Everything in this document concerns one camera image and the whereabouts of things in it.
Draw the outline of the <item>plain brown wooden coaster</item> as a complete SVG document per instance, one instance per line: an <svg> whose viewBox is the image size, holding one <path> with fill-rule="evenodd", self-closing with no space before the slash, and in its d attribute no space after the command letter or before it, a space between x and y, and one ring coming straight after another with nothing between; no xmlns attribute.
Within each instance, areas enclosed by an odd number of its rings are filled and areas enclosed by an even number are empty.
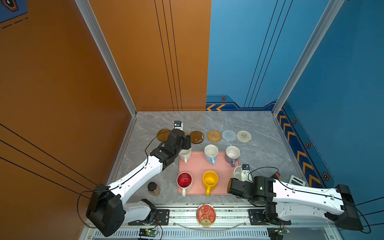
<svg viewBox="0 0 384 240"><path fill-rule="evenodd" d="M171 130L169 130L169 129L162 129L162 130L158 131L158 133L157 133L157 139L158 139L160 142L165 142L165 141L167 141L170 132L171 132Z"/></svg>

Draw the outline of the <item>cream mug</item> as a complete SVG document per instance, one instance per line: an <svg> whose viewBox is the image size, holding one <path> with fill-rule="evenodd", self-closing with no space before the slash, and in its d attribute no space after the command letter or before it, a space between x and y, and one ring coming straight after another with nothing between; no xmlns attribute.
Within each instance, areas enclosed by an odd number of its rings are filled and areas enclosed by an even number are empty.
<svg viewBox="0 0 384 240"><path fill-rule="evenodd" d="M191 155L192 155L192 149L189 148L187 150L181 150L179 153L179 158L181 161L187 164L188 160L191 158Z"/></svg>

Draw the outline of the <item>glossy dark brown coaster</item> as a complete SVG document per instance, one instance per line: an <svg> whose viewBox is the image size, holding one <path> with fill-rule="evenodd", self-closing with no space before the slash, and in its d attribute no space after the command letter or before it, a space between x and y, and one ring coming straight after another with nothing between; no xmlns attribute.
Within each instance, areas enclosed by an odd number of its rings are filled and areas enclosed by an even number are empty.
<svg viewBox="0 0 384 240"><path fill-rule="evenodd" d="M191 132L190 137L193 144L201 144L205 138L204 134L200 131Z"/></svg>

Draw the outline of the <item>white mug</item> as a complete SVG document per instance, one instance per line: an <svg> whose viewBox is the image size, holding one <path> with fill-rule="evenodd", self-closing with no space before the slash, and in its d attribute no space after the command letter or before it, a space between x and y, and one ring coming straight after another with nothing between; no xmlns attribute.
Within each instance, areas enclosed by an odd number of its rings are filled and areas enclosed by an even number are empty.
<svg viewBox="0 0 384 240"><path fill-rule="evenodd" d="M242 172L243 172L243 169L242 169L242 166L238 166L234 169L234 172L233 172L233 178L239 180L239 181L243 181L242 179Z"/></svg>

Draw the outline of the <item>light blue mug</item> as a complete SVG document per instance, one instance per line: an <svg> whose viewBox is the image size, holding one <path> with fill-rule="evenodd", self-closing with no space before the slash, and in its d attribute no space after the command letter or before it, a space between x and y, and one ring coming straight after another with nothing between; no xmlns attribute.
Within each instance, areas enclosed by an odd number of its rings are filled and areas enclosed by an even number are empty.
<svg viewBox="0 0 384 240"><path fill-rule="evenodd" d="M215 145L207 145L204 149L205 159L208 163L215 165L219 150Z"/></svg>

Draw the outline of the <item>woven rattan coaster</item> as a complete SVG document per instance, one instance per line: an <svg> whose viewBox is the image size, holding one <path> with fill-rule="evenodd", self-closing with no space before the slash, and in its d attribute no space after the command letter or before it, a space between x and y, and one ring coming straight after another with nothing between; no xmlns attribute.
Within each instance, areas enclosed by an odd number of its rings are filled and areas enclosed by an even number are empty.
<svg viewBox="0 0 384 240"><path fill-rule="evenodd" d="M222 139L222 134L217 130L212 130L207 133L207 139L210 142L217 143Z"/></svg>

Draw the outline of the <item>purple mug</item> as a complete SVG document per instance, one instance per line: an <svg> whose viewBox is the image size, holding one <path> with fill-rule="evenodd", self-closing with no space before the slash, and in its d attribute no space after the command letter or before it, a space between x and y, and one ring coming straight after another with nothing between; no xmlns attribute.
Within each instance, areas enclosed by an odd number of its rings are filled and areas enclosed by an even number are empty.
<svg viewBox="0 0 384 240"><path fill-rule="evenodd" d="M226 149L225 161L233 168L236 166L236 162L239 160L241 151L235 146L229 146Z"/></svg>

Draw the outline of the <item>yellow mug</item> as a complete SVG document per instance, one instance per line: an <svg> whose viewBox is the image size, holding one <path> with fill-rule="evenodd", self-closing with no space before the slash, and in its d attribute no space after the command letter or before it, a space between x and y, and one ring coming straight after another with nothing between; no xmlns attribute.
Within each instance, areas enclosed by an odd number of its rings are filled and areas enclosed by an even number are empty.
<svg viewBox="0 0 384 240"><path fill-rule="evenodd" d="M206 190L206 196L209 196L216 188L219 182L219 176L214 171L207 171L203 174L203 187Z"/></svg>

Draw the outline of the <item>blue grey woven coaster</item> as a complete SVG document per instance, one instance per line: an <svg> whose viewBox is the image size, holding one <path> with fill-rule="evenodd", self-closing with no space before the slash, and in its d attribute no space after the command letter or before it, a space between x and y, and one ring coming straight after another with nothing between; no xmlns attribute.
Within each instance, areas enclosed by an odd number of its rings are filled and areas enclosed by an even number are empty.
<svg viewBox="0 0 384 240"><path fill-rule="evenodd" d="M237 134L232 130L225 130L222 132L222 138L227 142L234 142L237 139Z"/></svg>

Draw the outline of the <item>white zigzag woven coaster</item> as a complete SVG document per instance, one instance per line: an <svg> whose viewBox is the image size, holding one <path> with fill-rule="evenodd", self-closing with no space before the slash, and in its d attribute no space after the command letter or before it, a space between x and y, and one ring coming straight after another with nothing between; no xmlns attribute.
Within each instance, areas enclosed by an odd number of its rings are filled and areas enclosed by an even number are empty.
<svg viewBox="0 0 384 240"><path fill-rule="evenodd" d="M237 132L237 139L242 143L247 143L252 140L252 135L247 131Z"/></svg>

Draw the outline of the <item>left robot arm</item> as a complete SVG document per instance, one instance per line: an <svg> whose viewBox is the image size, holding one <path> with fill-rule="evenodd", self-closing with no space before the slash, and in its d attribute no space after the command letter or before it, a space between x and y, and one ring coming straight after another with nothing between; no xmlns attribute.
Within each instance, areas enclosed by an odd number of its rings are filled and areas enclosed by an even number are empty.
<svg viewBox="0 0 384 240"><path fill-rule="evenodd" d="M147 159L130 173L107 186L96 186L91 191L86 211L92 227L104 237L109 237L127 223L140 221L151 224L156 218L156 206L147 199L130 204L128 200L148 180L171 165L180 151L190 148L191 137L180 129L173 129L168 139L152 150Z"/></svg>

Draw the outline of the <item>right circuit board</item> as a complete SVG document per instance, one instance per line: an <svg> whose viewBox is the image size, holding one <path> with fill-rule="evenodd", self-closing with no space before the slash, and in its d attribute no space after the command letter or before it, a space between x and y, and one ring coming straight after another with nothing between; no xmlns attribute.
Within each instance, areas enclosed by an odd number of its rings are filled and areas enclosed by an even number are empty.
<svg viewBox="0 0 384 240"><path fill-rule="evenodd" d="M271 240L283 240L285 235L291 233L291 231L287 228L284 229L267 229L268 235Z"/></svg>

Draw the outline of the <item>left green circuit board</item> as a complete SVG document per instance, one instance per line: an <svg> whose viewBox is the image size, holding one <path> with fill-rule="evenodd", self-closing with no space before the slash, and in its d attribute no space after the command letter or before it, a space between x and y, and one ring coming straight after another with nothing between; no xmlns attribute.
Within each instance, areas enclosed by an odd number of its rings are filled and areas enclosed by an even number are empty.
<svg viewBox="0 0 384 240"><path fill-rule="evenodd" d="M139 240L154 240L159 234L157 229L140 229Z"/></svg>

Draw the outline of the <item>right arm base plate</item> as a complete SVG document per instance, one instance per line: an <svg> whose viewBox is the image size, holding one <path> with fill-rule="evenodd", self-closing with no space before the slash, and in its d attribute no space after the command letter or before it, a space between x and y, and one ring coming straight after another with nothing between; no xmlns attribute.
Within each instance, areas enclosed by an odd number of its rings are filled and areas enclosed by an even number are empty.
<svg viewBox="0 0 384 240"><path fill-rule="evenodd" d="M280 219L267 219L265 210L262 209L249 209L249 220L252 226L266 226L266 225L284 225L290 226L291 221L282 221Z"/></svg>

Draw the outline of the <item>aluminium front rail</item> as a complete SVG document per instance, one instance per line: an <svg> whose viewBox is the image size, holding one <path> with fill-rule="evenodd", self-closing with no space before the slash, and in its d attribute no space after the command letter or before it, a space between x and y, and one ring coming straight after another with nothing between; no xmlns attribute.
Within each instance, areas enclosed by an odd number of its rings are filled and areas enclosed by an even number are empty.
<svg viewBox="0 0 384 240"><path fill-rule="evenodd" d="M247 205L163 205L150 224L123 224L109 240L341 240L334 225L309 220L269 223Z"/></svg>

